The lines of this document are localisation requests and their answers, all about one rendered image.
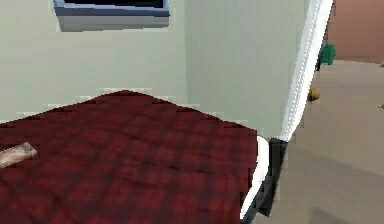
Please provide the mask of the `blue framed window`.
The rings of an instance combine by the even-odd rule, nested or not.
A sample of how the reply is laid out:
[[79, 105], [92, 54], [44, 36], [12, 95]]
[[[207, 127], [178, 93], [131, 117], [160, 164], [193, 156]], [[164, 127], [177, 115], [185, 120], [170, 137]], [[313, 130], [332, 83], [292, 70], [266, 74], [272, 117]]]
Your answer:
[[164, 28], [169, 0], [53, 0], [62, 32]]

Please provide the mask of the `white room door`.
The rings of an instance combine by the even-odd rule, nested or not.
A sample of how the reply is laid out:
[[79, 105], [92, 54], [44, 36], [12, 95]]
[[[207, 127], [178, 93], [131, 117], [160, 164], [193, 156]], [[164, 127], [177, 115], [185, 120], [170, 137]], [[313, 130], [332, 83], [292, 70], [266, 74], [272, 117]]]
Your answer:
[[289, 142], [299, 125], [334, 0], [310, 0], [279, 138]]

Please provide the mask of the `beige cylindrical object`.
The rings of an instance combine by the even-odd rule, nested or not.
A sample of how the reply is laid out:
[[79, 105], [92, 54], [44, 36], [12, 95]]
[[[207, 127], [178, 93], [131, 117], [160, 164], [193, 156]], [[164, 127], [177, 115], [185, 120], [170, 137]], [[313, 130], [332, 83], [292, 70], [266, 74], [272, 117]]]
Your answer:
[[0, 168], [6, 168], [33, 157], [37, 150], [28, 142], [0, 151]]

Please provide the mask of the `brass door knob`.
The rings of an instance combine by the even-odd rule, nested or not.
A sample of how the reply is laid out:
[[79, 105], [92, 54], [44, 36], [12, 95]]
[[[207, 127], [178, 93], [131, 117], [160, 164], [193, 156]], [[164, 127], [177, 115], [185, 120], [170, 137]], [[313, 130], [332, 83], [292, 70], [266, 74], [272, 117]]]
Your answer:
[[315, 89], [315, 88], [311, 88], [308, 92], [308, 95], [307, 95], [307, 100], [309, 102], [313, 102], [313, 101], [316, 101], [318, 100], [320, 97], [320, 91], [318, 89]]

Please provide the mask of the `bed with red checked cover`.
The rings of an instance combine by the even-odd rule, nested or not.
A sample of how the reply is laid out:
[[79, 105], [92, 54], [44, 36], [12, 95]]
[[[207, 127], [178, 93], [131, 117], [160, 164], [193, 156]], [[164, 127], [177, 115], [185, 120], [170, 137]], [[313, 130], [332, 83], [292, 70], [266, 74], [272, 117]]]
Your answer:
[[0, 224], [251, 224], [271, 210], [287, 145], [119, 91], [0, 124]]

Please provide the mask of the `green bin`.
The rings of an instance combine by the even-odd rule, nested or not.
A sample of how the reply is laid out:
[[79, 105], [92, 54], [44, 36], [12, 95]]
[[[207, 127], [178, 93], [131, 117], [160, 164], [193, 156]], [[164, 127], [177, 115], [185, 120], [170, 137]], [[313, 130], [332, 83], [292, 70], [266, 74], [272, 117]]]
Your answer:
[[332, 65], [336, 59], [336, 48], [334, 44], [327, 44], [321, 48], [321, 63]]

